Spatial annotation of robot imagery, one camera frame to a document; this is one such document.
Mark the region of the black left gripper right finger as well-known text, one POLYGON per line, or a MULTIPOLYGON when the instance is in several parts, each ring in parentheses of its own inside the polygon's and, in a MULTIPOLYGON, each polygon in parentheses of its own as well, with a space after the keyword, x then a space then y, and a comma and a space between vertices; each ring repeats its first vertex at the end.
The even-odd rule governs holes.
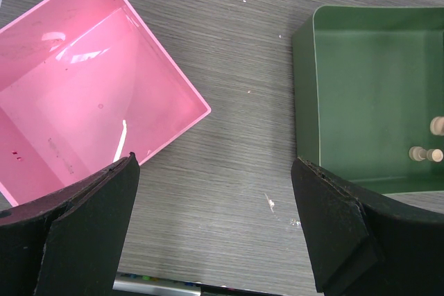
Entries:
POLYGON ((442 295, 443 215, 360 187, 303 159, 291 180, 316 290, 442 295))

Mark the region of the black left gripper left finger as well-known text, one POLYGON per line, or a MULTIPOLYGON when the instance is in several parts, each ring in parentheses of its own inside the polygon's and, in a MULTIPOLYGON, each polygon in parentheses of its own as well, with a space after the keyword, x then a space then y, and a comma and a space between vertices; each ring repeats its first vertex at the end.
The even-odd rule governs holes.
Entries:
POLYGON ((110 295, 140 167, 134 153, 1 211, 2 295, 110 295))

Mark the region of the green plastic tray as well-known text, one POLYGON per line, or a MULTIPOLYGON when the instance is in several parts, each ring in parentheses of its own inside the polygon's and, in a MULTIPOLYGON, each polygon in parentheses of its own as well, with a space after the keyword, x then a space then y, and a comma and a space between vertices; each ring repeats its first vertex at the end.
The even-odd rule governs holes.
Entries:
POLYGON ((293 34, 296 151, 378 193, 441 191, 443 9, 321 6, 293 34))

